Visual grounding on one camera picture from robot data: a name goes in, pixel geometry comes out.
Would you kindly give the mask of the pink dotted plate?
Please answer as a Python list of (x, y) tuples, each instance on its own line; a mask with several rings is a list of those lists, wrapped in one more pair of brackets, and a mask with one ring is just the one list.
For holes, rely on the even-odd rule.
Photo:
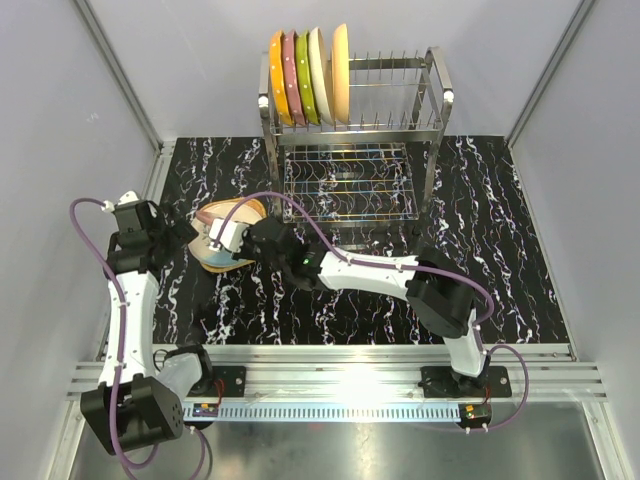
[(292, 121), (295, 125), (307, 124), (302, 101), (298, 89), (295, 42), (297, 33), (291, 30), (284, 35), (282, 41), (282, 62), (284, 71), (285, 90)]

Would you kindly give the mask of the orange dotted plate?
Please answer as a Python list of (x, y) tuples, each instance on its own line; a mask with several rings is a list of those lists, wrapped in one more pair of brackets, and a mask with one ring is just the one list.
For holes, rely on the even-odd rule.
[(294, 120), (289, 110), (287, 92), (285, 88), (282, 44), (284, 33), (282, 30), (276, 31), (269, 42), (269, 71), (270, 80), (275, 101), (275, 109), (279, 120), (287, 126), (293, 127)]

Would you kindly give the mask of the yellow-green dotted plate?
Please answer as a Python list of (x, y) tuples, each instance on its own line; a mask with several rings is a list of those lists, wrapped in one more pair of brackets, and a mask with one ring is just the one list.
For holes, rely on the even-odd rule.
[(310, 124), (319, 125), (320, 115), (316, 108), (311, 70), (309, 66), (308, 37), (308, 30), (304, 31), (296, 37), (295, 60), (297, 82), (302, 109), (304, 111), (307, 122)]

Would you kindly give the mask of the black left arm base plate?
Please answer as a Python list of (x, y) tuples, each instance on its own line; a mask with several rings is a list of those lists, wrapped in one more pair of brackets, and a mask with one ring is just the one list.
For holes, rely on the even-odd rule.
[(214, 366), (205, 375), (203, 390), (197, 394), (202, 398), (243, 398), (245, 396), (247, 369), (242, 365)]

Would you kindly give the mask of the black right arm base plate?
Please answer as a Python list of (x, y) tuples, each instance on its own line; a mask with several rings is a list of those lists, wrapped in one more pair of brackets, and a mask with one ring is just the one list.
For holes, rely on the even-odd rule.
[(448, 366), (423, 366), (418, 386), (425, 398), (510, 398), (512, 388), (507, 369), (502, 366), (487, 366), (478, 377), (456, 373)]

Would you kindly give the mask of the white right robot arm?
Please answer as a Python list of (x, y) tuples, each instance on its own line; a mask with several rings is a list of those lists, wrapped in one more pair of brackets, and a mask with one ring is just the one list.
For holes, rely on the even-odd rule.
[(442, 338), (450, 370), (426, 383), (438, 396), (475, 397), (489, 384), (490, 357), (475, 329), (476, 294), (469, 280), (442, 270), (444, 256), (426, 248), (418, 256), (354, 254), (324, 242), (305, 243), (273, 218), (243, 235), (242, 253), (269, 265), (304, 291), (358, 290), (406, 301), (420, 324)]

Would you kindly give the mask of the cream plate with drawing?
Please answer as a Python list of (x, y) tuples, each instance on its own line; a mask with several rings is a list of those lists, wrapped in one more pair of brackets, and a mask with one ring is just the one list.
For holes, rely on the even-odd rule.
[(319, 27), (313, 28), (309, 33), (308, 55), (317, 112), (322, 121), (328, 125), (334, 125), (332, 77), (324, 39)]

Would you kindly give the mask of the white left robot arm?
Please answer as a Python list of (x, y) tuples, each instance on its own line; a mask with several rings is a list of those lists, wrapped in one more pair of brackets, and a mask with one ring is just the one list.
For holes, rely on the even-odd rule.
[(115, 217), (108, 250), (97, 256), (110, 298), (107, 352), (97, 386), (82, 393), (81, 413), (105, 450), (126, 466), (127, 453), (182, 435), (183, 401), (203, 397), (215, 373), (203, 347), (169, 352), (154, 363), (153, 321), (163, 267), (197, 232), (152, 200), (129, 191), (100, 207)]

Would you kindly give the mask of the tan plate with bear drawing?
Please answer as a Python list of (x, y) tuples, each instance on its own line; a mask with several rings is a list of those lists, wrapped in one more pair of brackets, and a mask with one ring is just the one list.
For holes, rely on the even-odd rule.
[(345, 23), (334, 31), (331, 60), (334, 116), (338, 122), (347, 124), (350, 110), (350, 56), (348, 27)]

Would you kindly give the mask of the blue and cream plate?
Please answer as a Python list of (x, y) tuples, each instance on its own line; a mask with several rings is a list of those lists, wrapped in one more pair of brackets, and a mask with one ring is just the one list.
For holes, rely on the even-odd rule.
[(197, 224), (196, 238), (188, 244), (191, 255), (207, 271), (212, 273), (224, 273), (253, 263), (253, 260), (233, 259), (226, 251), (215, 251), (211, 246), (209, 227), (205, 224)]

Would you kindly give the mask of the pink and cream plate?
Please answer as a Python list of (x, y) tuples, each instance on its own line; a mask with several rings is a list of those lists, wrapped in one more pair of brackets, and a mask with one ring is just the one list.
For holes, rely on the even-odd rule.
[[(197, 224), (205, 224), (209, 228), (213, 218), (225, 219), (231, 210), (241, 201), (241, 198), (211, 202), (199, 208), (191, 221), (195, 228)], [(264, 205), (256, 199), (249, 200), (241, 205), (232, 215), (231, 220), (254, 225), (267, 217)]]

